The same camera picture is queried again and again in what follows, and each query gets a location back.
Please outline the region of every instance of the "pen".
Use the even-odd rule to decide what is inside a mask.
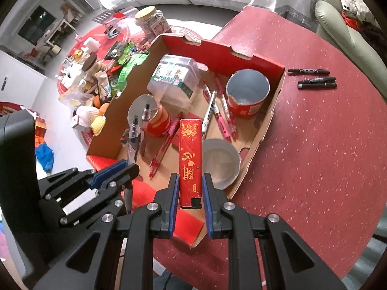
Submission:
[[[298,84],[298,89],[337,88],[336,83]]]
[[[334,83],[336,82],[336,77],[318,77],[312,78],[309,80],[298,81],[298,84],[317,84],[317,83]]]
[[[203,81],[203,95],[204,95],[204,98],[206,99],[206,101],[210,102],[211,92],[204,81]],[[225,123],[223,116],[220,113],[219,108],[216,105],[216,103],[214,104],[214,114],[215,114],[215,118],[216,118],[216,121],[217,121],[219,129],[220,129],[220,132],[222,132],[223,138],[231,143],[230,133],[228,131],[227,124]]]
[[[231,127],[231,136],[235,141],[237,140],[237,124],[235,122],[234,115],[228,108],[226,96],[224,95],[224,87],[222,86],[218,75],[215,75],[215,83],[219,91],[220,101],[222,102],[224,115],[226,116],[227,122]]]
[[[329,71],[326,69],[288,69],[290,73],[297,74],[322,74],[329,75]]]
[[[216,90],[212,92],[210,101],[208,102],[208,108],[206,110],[206,113],[204,114],[203,124],[202,124],[202,140],[206,139],[208,126],[210,125],[212,111],[214,110],[215,98],[216,98]]]
[[[168,150],[169,145],[172,142],[173,137],[176,135],[179,127],[180,127],[180,120],[183,117],[183,113],[180,112],[175,120],[173,120],[171,127],[168,131],[167,138],[164,141],[163,145],[161,146],[160,150],[157,152],[156,156],[152,159],[149,165],[149,178],[152,180],[154,175],[156,174],[158,168],[160,167],[160,164]]]
[[[142,119],[142,128],[141,128],[142,141],[141,141],[141,145],[140,145],[140,156],[141,157],[144,156],[145,149],[146,149],[145,130],[146,130],[146,126],[148,125],[148,122],[150,120],[149,109],[150,109],[150,104],[147,103],[145,105],[145,108],[144,108],[144,110],[142,112],[142,116],[141,116],[141,119]]]
[[[129,140],[128,140],[128,157],[127,161],[129,164],[135,163],[137,161],[137,155],[139,151],[139,134],[137,133],[137,127],[139,123],[139,117],[134,116],[132,127],[129,132]]]

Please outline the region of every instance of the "blue gripper pad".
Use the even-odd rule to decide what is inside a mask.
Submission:
[[[169,230],[168,230],[170,238],[173,236],[173,232],[175,231],[177,203],[179,201],[179,189],[180,189],[180,178],[179,176],[177,176],[175,187],[173,189],[173,197],[172,197],[171,212],[170,212],[170,223],[169,223]]]
[[[101,171],[94,174],[94,178],[92,183],[90,184],[90,187],[92,189],[100,189],[104,181],[106,181],[107,179],[115,175],[117,172],[124,169],[127,165],[128,165],[128,162],[123,159],[105,169],[102,169]]]
[[[204,213],[206,214],[206,226],[208,231],[208,236],[212,239],[214,233],[214,227],[212,225],[212,208],[210,197],[208,195],[207,182],[204,175],[202,175],[202,196],[203,196],[203,205]]]

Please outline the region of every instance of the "green snack bag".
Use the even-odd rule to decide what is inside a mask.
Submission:
[[[122,68],[117,83],[114,86],[115,92],[122,92],[126,86],[126,77],[129,75],[130,71],[135,65],[140,65],[148,57],[147,54],[133,54],[129,62]]]

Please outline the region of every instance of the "orange fruit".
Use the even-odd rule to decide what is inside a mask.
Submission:
[[[101,107],[98,96],[94,97],[94,106],[98,109]]]
[[[100,116],[103,116],[104,113],[106,112],[106,110],[107,110],[108,107],[109,107],[109,103],[108,103],[108,102],[107,102],[107,103],[104,103],[104,104],[100,107],[100,109],[99,109],[99,115],[100,115]]]

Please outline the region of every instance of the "tile floor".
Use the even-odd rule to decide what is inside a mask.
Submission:
[[[191,29],[205,39],[212,39],[237,14],[227,9],[196,5],[160,5],[157,8],[164,12],[170,25]],[[84,16],[82,23],[77,27],[77,33],[82,36],[98,25],[91,19],[100,12],[101,10],[97,10]],[[47,79],[33,105],[33,109],[46,120],[45,139],[54,152],[52,174],[72,167],[77,167],[80,171],[91,168],[86,160],[87,147],[80,132],[70,127],[72,112],[58,101],[59,94],[55,75],[74,45],[74,38],[75,33],[63,42],[59,55],[46,65]]]

